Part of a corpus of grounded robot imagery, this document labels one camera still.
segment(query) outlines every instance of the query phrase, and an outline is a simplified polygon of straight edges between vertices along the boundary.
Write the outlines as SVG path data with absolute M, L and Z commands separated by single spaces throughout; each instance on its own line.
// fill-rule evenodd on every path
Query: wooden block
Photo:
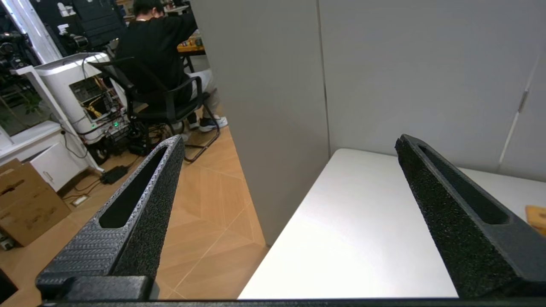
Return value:
M 527 223 L 546 235 L 546 208 L 526 206 L 525 213 L 527 214 Z

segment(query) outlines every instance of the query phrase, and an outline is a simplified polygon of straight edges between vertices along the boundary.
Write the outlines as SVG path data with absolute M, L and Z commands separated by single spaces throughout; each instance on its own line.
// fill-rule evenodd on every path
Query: black shirt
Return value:
M 133 21 L 120 39 L 115 57 L 135 57 L 144 64 L 168 89 L 173 89 L 189 79 L 176 47 L 195 32 L 197 24 L 193 14 Z M 154 91 L 149 82 L 139 82 L 138 75 L 128 75 L 139 91 Z M 180 100 L 188 102 L 192 87 L 183 88 Z

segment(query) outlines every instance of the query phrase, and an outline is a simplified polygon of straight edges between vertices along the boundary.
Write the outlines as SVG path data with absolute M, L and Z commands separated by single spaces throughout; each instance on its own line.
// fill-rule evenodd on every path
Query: chair leg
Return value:
M 144 123 L 144 139 L 146 141 L 146 151 L 149 153 L 152 151 L 152 140 L 150 139 L 150 126 L 148 123 Z
M 187 61 L 188 61 L 188 66 L 189 66 L 189 71 L 194 73 L 195 70 L 193 69 L 193 64 L 192 64 L 192 59 L 188 56 L 186 57 Z
M 201 148 L 201 150 L 199 150 L 199 152 L 197 152 L 197 154 L 195 154 L 195 156 L 193 156 L 193 158 L 184 157 L 184 160 L 188 161 L 189 163 L 195 162 L 195 160 L 197 160 L 197 158 L 199 158 L 203 154 L 203 152 L 205 152 L 205 150 L 207 150 L 207 148 L 209 148 L 210 145 L 212 145 L 212 143 L 214 143 L 216 141 L 216 139 L 218 139 L 218 137 L 220 136 L 220 126 L 218 125 L 218 122 L 216 121 L 216 118 L 214 118 L 214 114 L 210 111 L 209 107 L 207 107 L 206 104 L 203 104 L 203 108 L 205 109 L 205 111 L 207 111 L 207 113 L 209 113 L 210 118 L 212 119 L 212 121 L 216 125 L 216 134 L 214 135 L 214 137 L 208 143 L 206 143 L 205 146 L 186 144 L 186 147 Z
M 176 133 L 174 133 L 174 128 L 173 128 L 172 124 L 169 122 L 169 123 L 167 123 L 167 125 L 169 126 L 169 129 L 171 129 L 171 136 L 175 136 Z

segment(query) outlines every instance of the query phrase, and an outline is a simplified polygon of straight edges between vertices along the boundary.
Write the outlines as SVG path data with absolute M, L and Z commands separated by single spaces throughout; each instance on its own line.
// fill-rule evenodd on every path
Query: drawer handle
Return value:
M 54 183 L 53 177 L 51 177 L 51 175 L 48 172 L 44 171 L 43 173 L 49 178 L 49 181 L 51 181 L 51 183 Z

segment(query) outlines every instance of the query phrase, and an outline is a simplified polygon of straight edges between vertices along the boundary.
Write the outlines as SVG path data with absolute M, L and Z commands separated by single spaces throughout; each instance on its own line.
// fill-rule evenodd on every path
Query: gray partition wall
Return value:
M 546 38 L 545 1 L 319 0 L 332 151 L 402 133 L 494 171 Z
M 317 3 L 198 0 L 192 8 L 272 244 L 329 158 Z

